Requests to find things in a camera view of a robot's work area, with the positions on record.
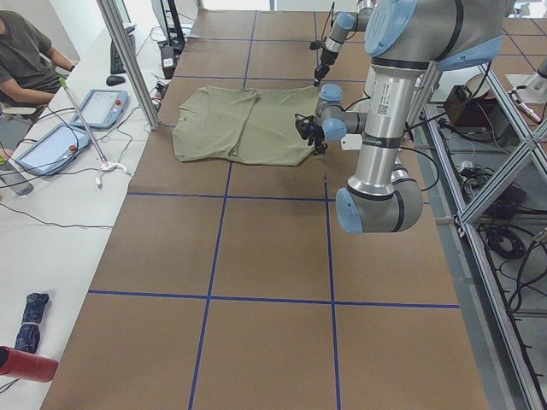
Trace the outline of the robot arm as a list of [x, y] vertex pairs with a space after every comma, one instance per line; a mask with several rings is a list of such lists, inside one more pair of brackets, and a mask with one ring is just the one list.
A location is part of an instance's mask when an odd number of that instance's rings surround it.
[[314, 70], [314, 87], [320, 86], [352, 34], [362, 33], [363, 39], [366, 39], [368, 23], [377, 4], [378, 1], [357, 1], [356, 12], [353, 13], [332, 10], [330, 32], [309, 45], [310, 50], [321, 51], [320, 60]]
[[336, 194], [338, 223], [347, 232], [398, 232], [423, 209], [421, 189], [397, 158], [415, 82], [430, 64], [440, 72], [492, 61], [502, 45], [510, 1], [360, 1], [355, 13], [339, 12], [320, 49], [320, 85], [351, 32], [364, 32], [373, 89], [366, 113], [341, 105], [339, 86], [321, 87], [314, 114], [296, 120], [302, 139], [322, 153], [325, 140], [362, 137], [356, 172]]

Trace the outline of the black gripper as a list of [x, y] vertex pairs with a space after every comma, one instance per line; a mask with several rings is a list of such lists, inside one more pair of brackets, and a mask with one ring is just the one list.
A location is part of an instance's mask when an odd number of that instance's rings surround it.
[[332, 38], [327, 38], [321, 43], [320, 65], [314, 70], [315, 87], [321, 84], [321, 81], [330, 71], [330, 66], [335, 63], [340, 51], [340, 43]]
[[308, 129], [308, 146], [314, 146], [314, 155], [324, 155], [328, 149], [325, 135], [320, 126], [310, 126]]

